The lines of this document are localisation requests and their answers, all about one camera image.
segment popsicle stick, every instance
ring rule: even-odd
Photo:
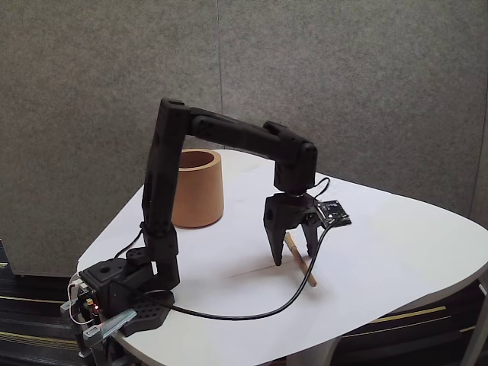
[[[297,246],[295,245],[295,241],[289,232],[284,234],[284,242],[287,243],[287,247],[289,248],[291,254],[293,254],[295,261],[298,263],[301,271],[305,275],[308,271],[308,265],[303,260],[302,256],[300,255],[300,252],[298,252]],[[310,276],[308,277],[308,284],[312,287],[317,286],[317,281],[315,280],[313,274],[311,273]]]

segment robotic arm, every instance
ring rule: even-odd
[[[141,229],[146,246],[129,250],[127,260],[114,258],[100,262],[79,274],[85,283],[79,298],[95,299],[106,318],[144,306],[144,300],[135,300],[127,288],[167,290],[161,294],[163,300],[174,303],[169,290],[177,286],[180,279],[178,240],[171,218],[186,135],[248,150],[274,160],[274,186],[282,193],[266,199],[263,218],[274,263],[281,264],[286,230],[300,224],[307,239],[309,255],[316,251],[316,230],[321,221],[314,207],[316,200],[307,194],[307,190],[314,186],[317,161],[317,149],[310,141],[280,124],[266,122],[263,127],[257,127],[186,107],[180,101],[163,99],[144,182]],[[151,262],[156,263],[157,274],[153,274]],[[150,317],[139,316],[138,313],[122,328],[122,332],[128,336],[139,330],[157,328],[163,323],[168,310],[159,308],[154,311],[155,316]]]

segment brown cylinder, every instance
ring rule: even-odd
[[[172,222],[180,227],[202,227],[223,214],[222,161],[218,152],[185,149],[181,152]]]

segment table top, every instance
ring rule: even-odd
[[[262,223],[274,162],[233,150],[222,156],[224,214],[178,232],[180,307],[220,315],[263,313],[289,300],[303,277],[284,246],[274,265]],[[318,174],[316,181],[323,177]],[[284,312],[226,322],[174,311],[158,329],[119,342],[150,365],[251,366],[334,339],[407,304],[447,296],[488,262],[488,231],[421,201],[331,178],[321,200],[337,199],[352,225],[331,230],[306,287]],[[310,190],[318,191],[320,187]],[[79,259],[78,271],[112,258],[138,233],[141,188]],[[306,255],[301,229],[292,230]],[[136,246],[143,246],[140,239]]]

